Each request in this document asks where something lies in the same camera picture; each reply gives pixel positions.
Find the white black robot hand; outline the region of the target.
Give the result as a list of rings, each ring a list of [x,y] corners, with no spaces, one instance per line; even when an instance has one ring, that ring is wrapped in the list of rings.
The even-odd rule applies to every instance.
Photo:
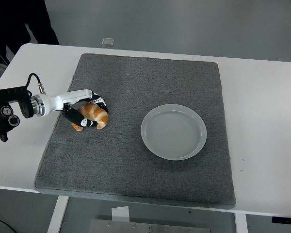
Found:
[[[103,129],[109,121],[104,99],[88,89],[71,91],[54,97],[40,94],[34,96],[34,100],[38,104],[38,116],[60,111],[78,132],[85,127]]]

